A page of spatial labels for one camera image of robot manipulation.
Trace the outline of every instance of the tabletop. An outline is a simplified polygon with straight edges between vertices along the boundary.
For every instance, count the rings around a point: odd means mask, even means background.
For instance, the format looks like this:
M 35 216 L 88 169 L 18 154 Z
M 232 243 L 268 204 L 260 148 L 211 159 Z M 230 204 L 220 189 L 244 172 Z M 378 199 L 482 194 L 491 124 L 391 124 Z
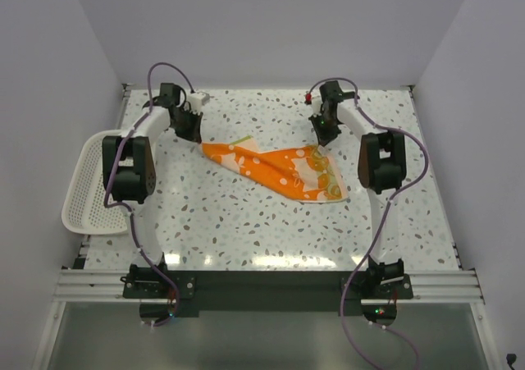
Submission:
M 262 151 L 316 144 L 311 109 L 298 89 L 210 89 L 203 142 L 252 135 Z M 421 139 L 408 90 L 362 90 L 361 106 L 376 122 Z M 148 96 L 134 89 L 122 127 Z M 173 130 L 157 143 L 157 187 L 151 205 L 157 239 L 170 269 L 353 270 L 372 241 L 370 207 L 359 184 L 358 139 L 342 134 L 327 148 L 349 190 L 338 203 L 301 203 L 205 158 Z M 407 181 L 421 172 L 418 146 L 406 139 Z M 432 169 L 399 196 L 399 251 L 406 270 L 458 270 L 453 239 Z M 127 234 L 91 236 L 84 269 L 127 269 L 135 257 Z

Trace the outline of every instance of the white wall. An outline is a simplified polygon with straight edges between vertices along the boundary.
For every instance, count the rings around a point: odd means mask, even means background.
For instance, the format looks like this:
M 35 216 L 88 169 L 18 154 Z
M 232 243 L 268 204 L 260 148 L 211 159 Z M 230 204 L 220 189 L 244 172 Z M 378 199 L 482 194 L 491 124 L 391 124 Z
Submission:
M 0 368 L 29 368 L 79 239 L 60 211 L 121 86 L 78 0 L 0 0 Z
M 462 1 L 80 0 L 122 80 L 163 60 L 215 87 L 415 84 Z
M 525 363 L 523 13 L 525 0 L 465 0 L 415 89 L 460 255 L 479 273 L 500 353 L 516 353 L 518 363 Z

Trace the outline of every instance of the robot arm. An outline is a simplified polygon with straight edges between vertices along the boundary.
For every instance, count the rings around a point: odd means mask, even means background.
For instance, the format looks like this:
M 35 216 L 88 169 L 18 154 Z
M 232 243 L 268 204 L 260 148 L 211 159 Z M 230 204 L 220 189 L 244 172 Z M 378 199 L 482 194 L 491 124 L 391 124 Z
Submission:
M 397 132 L 378 130 L 367 121 L 353 102 L 354 93 L 344 93 L 337 81 L 326 82 L 320 91 L 321 96 L 311 101 L 313 115 L 310 117 L 319 144 L 324 146 L 334 140 L 340 133 L 338 125 L 341 124 L 349 127 L 361 140 L 358 177 L 370 200 L 374 237 L 379 230 L 387 199 L 401 187 L 406 177 L 404 137 Z M 403 280 L 404 268 L 398 240 L 397 212 L 393 207 L 368 259 L 369 270 L 375 269 L 375 283 Z
M 160 135 L 169 128 L 173 128 L 182 139 L 201 143 L 201 107 L 209 100 L 209 95 L 205 93 L 192 93 L 180 103 L 181 94 L 184 92 L 179 86 L 163 83 L 151 111 L 143 114 L 131 128 L 123 130 L 119 135 L 103 139 L 103 183 L 107 189 L 119 144 L 131 130 L 134 131 L 123 149 L 111 194 L 115 201 L 126 202 L 127 206 L 121 205 L 125 216 L 131 213 L 135 216 L 133 229 L 136 237 L 155 264 L 163 260 L 149 206 L 149 195 L 153 193 L 157 183 L 154 163 L 156 144 Z M 126 221 L 128 232 L 131 232 L 130 219 L 126 218 Z M 133 264 L 148 266 L 140 255 L 137 255 Z

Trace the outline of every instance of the orange cloth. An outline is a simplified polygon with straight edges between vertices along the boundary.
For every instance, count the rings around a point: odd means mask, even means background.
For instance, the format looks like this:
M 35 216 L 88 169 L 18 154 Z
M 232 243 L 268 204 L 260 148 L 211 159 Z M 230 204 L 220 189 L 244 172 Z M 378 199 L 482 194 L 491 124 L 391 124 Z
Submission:
M 321 146 L 261 153 L 251 137 L 237 144 L 204 143 L 202 146 L 204 155 L 214 162 L 286 198 L 302 202 L 337 202 L 348 197 L 333 157 Z

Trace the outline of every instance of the white basket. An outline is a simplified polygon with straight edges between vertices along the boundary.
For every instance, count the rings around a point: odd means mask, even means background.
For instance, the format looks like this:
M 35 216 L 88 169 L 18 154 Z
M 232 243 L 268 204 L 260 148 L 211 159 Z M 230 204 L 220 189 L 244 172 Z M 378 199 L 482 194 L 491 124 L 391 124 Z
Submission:
M 84 235 L 111 235 L 126 231 L 120 208 L 105 208 L 102 176 L 102 140 L 121 130 L 105 130 L 88 139 L 82 148 L 62 208 L 64 226 Z

